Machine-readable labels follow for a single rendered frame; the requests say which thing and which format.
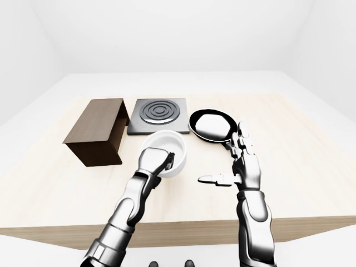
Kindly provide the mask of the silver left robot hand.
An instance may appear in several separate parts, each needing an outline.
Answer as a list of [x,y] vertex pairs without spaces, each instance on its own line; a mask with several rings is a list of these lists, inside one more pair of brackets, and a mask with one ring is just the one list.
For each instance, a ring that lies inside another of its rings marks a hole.
[[140,154],[138,171],[146,171],[159,177],[171,177],[174,159],[175,154],[173,152],[148,147]]

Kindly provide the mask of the flat grey stove plate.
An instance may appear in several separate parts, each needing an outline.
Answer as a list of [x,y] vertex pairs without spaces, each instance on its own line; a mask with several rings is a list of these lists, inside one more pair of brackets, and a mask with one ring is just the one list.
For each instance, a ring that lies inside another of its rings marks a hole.
[[136,101],[127,134],[149,135],[161,130],[190,133],[185,98],[142,98]]

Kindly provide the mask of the white bowl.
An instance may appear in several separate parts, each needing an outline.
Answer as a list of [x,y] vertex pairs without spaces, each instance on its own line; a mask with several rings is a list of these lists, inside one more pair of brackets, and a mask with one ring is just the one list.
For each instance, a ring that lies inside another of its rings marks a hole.
[[178,175],[186,164],[186,145],[182,134],[173,130],[161,130],[150,134],[143,142],[141,150],[148,147],[164,149],[175,154],[172,168],[160,173],[160,177],[171,178]]

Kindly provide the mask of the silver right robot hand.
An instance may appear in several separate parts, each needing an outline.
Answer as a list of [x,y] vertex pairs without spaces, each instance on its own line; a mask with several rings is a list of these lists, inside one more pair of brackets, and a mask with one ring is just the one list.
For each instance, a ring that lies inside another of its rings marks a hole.
[[231,135],[231,139],[222,144],[230,151],[230,155],[234,159],[233,173],[205,175],[198,178],[198,182],[225,187],[236,185],[239,190],[259,190],[261,170],[245,124],[239,122],[236,132]]

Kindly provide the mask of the black frying pan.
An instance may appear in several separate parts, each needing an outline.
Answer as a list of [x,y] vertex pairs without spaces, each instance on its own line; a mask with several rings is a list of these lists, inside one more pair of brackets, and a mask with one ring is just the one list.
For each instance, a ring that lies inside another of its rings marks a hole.
[[196,110],[189,117],[189,127],[201,140],[222,144],[231,149],[231,137],[238,131],[238,123],[226,112],[203,108]]

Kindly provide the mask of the dark brown wooden cabinet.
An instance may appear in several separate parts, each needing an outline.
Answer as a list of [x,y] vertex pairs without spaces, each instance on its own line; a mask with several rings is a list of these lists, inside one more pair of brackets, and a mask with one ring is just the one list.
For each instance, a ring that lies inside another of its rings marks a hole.
[[86,167],[121,165],[118,150],[129,122],[123,98],[93,99],[63,143]]

